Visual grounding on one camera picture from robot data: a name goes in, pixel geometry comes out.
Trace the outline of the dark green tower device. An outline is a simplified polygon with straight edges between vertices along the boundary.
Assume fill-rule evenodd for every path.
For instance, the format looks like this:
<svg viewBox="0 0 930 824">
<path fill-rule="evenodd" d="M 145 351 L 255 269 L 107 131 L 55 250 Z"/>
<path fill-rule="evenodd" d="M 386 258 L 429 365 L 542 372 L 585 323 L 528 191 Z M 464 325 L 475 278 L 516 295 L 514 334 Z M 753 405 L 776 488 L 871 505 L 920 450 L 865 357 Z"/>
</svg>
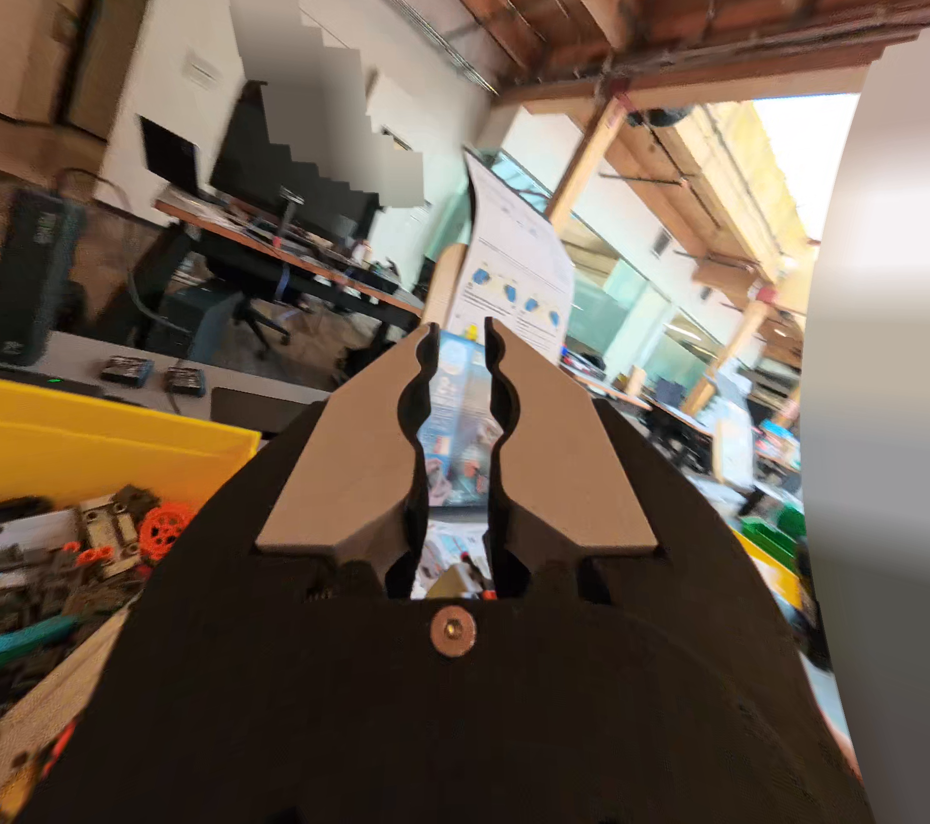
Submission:
<svg viewBox="0 0 930 824">
<path fill-rule="evenodd" d="M 31 366 L 46 352 L 65 296 L 85 208 L 53 193 L 19 188 L 1 253 L 1 362 Z"/>
</svg>

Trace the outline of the black laptop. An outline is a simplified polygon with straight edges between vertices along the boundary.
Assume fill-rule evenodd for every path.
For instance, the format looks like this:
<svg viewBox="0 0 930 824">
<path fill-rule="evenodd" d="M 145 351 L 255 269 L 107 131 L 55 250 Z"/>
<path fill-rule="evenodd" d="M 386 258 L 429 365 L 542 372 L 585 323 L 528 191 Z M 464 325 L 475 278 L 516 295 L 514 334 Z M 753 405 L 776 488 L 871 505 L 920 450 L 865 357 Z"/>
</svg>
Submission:
<svg viewBox="0 0 930 824">
<path fill-rule="evenodd" d="M 142 115 L 137 120 L 147 171 L 180 192 L 200 198 L 197 145 Z"/>
</svg>

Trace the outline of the teal curved beam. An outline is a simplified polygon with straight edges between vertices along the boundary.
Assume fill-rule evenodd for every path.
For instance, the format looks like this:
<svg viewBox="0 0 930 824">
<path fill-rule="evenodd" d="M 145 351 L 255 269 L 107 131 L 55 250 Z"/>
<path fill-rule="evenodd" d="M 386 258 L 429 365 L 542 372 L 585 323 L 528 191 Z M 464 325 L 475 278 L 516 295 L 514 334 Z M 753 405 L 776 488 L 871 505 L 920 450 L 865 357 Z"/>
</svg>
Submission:
<svg viewBox="0 0 930 824">
<path fill-rule="evenodd" d="M 80 625 L 76 616 L 59 615 L 33 623 L 24 629 L 1 634 L 1 667 L 29 656 L 46 646 L 61 644 Z"/>
</svg>

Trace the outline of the cardboard stand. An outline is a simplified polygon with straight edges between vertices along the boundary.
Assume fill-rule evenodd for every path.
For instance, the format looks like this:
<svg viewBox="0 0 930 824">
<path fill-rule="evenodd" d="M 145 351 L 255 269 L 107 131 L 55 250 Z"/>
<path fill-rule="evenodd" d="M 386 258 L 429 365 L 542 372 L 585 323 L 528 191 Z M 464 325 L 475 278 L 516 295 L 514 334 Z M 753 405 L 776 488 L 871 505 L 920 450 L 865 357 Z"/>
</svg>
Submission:
<svg viewBox="0 0 930 824">
<path fill-rule="evenodd" d="M 436 324 L 440 330 L 448 330 L 451 304 L 459 284 L 462 266 L 470 245 L 457 242 L 449 245 L 436 260 L 434 273 L 427 289 L 421 324 Z"/>
</svg>

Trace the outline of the wooden post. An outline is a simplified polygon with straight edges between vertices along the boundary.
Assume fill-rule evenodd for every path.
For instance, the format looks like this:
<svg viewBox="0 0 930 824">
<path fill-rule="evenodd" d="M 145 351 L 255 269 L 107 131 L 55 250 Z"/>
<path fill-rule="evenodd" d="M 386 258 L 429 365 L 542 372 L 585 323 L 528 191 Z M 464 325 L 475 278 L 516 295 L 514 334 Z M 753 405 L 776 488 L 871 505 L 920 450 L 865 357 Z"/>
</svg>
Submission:
<svg viewBox="0 0 930 824">
<path fill-rule="evenodd" d="M 614 93 L 591 116 L 546 208 L 545 217 L 557 235 L 569 224 L 575 203 L 615 141 L 629 112 L 628 101 L 624 93 Z"/>
</svg>

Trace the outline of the green plastic bin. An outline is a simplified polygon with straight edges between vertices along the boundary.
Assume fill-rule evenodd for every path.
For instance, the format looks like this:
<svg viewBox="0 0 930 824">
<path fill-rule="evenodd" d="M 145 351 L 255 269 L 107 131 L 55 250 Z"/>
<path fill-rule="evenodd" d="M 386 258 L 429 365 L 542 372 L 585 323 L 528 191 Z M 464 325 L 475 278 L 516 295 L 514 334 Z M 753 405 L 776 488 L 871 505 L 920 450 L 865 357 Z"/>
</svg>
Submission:
<svg viewBox="0 0 930 824">
<path fill-rule="evenodd" d="M 802 508 L 782 505 L 774 520 L 757 514 L 738 517 L 739 532 L 776 562 L 792 569 L 800 539 L 806 537 L 806 518 Z"/>
</svg>

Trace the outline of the pile of brick parts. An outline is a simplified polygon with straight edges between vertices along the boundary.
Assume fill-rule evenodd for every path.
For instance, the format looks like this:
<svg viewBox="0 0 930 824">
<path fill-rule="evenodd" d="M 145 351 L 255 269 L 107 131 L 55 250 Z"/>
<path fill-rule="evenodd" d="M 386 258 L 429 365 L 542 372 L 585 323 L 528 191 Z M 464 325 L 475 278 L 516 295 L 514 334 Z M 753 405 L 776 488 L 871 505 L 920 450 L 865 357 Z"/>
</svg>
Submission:
<svg viewBox="0 0 930 824">
<path fill-rule="evenodd" d="M 47 776 L 73 736 L 134 603 L 196 516 L 127 485 L 52 512 L 46 499 L 2 504 L 2 632 L 76 616 L 61 644 L 1 668 L 2 821 Z"/>
</svg>

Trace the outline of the black office chair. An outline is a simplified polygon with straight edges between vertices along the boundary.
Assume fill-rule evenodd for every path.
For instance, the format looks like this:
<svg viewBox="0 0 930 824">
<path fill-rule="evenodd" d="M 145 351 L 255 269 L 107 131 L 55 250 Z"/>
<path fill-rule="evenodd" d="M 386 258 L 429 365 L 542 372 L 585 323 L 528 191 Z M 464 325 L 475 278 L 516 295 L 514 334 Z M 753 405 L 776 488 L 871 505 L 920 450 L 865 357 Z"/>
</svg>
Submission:
<svg viewBox="0 0 930 824">
<path fill-rule="evenodd" d="M 142 348 L 208 364 L 221 346 L 227 327 L 240 324 L 247 325 L 255 335 L 258 357 L 272 349 L 264 329 L 280 334 L 282 346 L 288 346 L 290 332 L 262 314 L 255 304 L 296 306 L 291 266 L 274 260 L 215 254 L 204 260 L 211 278 L 164 295 L 157 308 L 164 320 L 146 320 Z"/>
</svg>

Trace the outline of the wooden office desk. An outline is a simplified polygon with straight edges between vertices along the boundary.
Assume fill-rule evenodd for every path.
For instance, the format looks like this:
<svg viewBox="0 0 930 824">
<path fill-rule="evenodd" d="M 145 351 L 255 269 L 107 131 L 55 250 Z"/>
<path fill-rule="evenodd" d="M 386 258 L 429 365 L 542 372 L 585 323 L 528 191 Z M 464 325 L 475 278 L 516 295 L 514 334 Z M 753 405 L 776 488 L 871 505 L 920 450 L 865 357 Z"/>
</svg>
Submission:
<svg viewBox="0 0 930 824">
<path fill-rule="evenodd" d="M 187 231 L 197 232 L 193 249 L 225 285 L 241 294 L 235 318 L 247 323 L 256 334 L 262 355 L 271 350 L 271 344 L 260 325 L 279 333 L 282 345 L 289 344 L 291 335 L 262 315 L 254 307 L 256 303 L 298 309 L 300 298 L 308 296 L 375 319 L 379 326 L 373 346 L 386 341 L 390 327 L 409 333 L 420 323 L 422 304 L 401 289 L 386 292 L 319 260 L 274 248 L 270 241 L 252 237 L 244 226 L 226 220 L 215 208 L 195 209 L 191 201 L 171 198 L 168 193 L 162 193 L 154 207 L 158 213 L 178 220 Z"/>
</svg>

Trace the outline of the blue robot kit box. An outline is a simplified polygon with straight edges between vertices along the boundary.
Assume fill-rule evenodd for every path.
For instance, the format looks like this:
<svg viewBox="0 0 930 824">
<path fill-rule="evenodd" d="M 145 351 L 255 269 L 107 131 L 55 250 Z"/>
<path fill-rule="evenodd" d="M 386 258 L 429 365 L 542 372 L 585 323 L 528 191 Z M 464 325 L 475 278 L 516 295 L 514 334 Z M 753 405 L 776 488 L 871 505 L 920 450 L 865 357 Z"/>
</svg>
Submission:
<svg viewBox="0 0 930 824">
<path fill-rule="evenodd" d="M 442 331 L 431 411 L 418 431 L 432 508 L 486 503 L 493 449 L 502 433 L 491 414 L 491 385 L 484 347 Z"/>
</svg>

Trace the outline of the yellow plastic bin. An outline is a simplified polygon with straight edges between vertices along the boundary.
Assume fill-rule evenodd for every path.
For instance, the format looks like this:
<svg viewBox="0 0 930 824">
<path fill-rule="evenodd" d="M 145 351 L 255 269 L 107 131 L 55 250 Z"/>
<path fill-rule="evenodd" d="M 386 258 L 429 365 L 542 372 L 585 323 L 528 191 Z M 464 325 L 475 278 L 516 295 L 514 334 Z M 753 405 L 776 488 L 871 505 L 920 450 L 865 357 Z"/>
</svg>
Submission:
<svg viewBox="0 0 930 824">
<path fill-rule="evenodd" d="M 796 574 L 737 530 L 732 528 L 731 532 L 736 535 L 738 542 L 754 562 L 769 591 L 793 609 L 802 611 L 803 594 Z"/>
<path fill-rule="evenodd" d="M 199 510 L 260 441 L 232 426 L 2 384 L 2 504 L 38 497 L 58 512 L 133 485 Z"/>
</svg>

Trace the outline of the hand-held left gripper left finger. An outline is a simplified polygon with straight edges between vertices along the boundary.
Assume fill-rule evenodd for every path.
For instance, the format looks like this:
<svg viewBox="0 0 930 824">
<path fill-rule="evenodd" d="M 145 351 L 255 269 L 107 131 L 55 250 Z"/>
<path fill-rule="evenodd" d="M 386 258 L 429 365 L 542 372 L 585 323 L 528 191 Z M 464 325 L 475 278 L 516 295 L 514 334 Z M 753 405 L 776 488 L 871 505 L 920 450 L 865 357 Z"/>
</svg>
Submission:
<svg viewBox="0 0 930 824">
<path fill-rule="evenodd" d="M 335 390 L 256 539 L 268 554 L 364 562 L 410 595 L 429 501 L 419 429 L 431 412 L 439 328 L 416 328 Z"/>
</svg>

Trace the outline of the black monitor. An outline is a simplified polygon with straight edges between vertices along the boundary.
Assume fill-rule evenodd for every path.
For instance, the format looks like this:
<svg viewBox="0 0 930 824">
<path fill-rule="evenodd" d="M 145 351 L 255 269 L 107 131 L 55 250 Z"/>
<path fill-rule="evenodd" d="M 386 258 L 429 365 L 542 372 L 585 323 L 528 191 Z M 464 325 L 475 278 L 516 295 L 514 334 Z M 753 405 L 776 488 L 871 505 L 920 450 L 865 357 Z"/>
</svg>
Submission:
<svg viewBox="0 0 930 824">
<path fill-rule="evenodd" d="M 335 244 L 368 238 L 382 212 L 379 196 L 324 177 L 317 165 L 294 159 L 287 144 L 273 144 L 263 106 L 264 85 L 248 80 L 242 87 L 211 186 L 274 218 L 285 214 L 283 192 L 288 192 L 302 200 L 293 214 L 301 230 Z"/>
</svg>

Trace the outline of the illustrated instruction sheet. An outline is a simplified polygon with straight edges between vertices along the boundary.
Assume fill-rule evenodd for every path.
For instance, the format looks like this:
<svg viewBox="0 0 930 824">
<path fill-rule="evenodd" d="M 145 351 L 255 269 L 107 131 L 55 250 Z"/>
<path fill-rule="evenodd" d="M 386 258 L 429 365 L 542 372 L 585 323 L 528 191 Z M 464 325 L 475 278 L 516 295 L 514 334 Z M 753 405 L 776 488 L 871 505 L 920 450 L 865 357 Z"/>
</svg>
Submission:
<svg viewBox="0 0 930 824">
<path fill-rule="evenodd" d="M 552 225 L 471 152 L 464 155 L 471 238 L 443 330 L 485 344 L 499 320 L 554 365 L 561 361 L 575 268 Z"/>
</svg>

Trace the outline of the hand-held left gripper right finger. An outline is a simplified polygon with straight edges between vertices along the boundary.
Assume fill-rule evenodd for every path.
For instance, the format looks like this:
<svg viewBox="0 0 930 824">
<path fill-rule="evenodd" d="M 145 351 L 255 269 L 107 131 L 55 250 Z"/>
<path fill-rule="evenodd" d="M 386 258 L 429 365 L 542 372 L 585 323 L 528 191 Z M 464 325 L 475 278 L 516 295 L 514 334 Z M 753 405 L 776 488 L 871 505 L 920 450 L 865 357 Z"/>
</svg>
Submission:
<svg viewBox="0 0 930 824">
<path fill-rule="evenodd" d="M 547 565 L 648 555 L 657 537 L 589 394 L 499 319 L 485 319 L 492 451 L 485 547 L 497 595 Z"/>
</svg>

